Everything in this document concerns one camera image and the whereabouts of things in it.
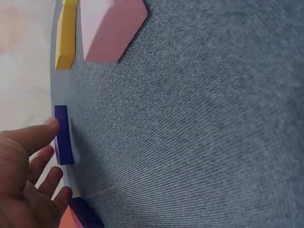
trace hand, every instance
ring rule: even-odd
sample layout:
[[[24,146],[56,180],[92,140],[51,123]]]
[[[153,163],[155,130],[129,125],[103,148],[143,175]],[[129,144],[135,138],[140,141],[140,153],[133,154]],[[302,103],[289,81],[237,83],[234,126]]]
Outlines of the hand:
[[[64,187],[51,200],[62,178],[53,167],[39,188],[37,180],[54,154],[49,144],[59,130],[56,119],[44,125],[0,132],[0,227],[57,228],[72,197]],[[42,149],[29,163],[29,156]]]

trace finger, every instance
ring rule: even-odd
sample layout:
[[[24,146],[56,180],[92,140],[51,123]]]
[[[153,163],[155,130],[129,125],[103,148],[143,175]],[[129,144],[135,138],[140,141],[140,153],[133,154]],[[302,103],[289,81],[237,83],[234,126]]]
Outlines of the finger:
[[[49,145],[59,130],[58,120],[49,118],[45,124],[2,132],[2,136],[17,142],[31,156]]]
[[[63,172],[61,168],[58,166],[52,167],[44,182],[42,182],[42,184],[39,186],[38,191],[52,198],[62,176]]]
[[[73,192],[71,188],[65,186],[60,190],[58,195],[54,198],[54,203],[56,204],[60,212],[60,216],[62,216],[65,213],[68,206],[68,202],[72,198],[72,195]]]
[[[53,154],[54,148],[49,145],[43,148],[38,153],[38,155],[31,160],[29,163],[28,181],[34,185],[37,183],[39,177],[41,176],[49,160],[52,158]]]

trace gray fabric surface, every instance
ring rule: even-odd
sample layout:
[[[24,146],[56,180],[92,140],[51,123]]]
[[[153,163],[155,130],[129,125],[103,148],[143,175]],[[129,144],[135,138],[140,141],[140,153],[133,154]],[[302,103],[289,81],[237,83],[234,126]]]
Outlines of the gray fabric surface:
[[[146,0],[117,64],[54,70],[106,228],[304,227],[304,1]]]

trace fingernail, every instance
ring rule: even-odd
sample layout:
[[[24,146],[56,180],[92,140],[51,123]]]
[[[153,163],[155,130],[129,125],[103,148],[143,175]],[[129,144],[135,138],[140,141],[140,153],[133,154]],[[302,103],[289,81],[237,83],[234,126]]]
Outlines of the fingernail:
[[[50,117],[50,118],[46,119],[43,123],[46,125],[49,125],[49,126],[53,126],[53,125],[57,124],[57,120],[53,117]]]

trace yellow foam block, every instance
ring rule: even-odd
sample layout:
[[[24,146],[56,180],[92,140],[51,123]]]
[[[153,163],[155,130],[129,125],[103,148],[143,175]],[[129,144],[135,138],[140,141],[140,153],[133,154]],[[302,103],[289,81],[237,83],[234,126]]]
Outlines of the yellow foam block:
[[[78,4],[78,0],[62,0],[62,4],[63,5],[77,5]]]
[[[63,5],[57,26],[56,70],[69,70],[75,59],[77,5]]]

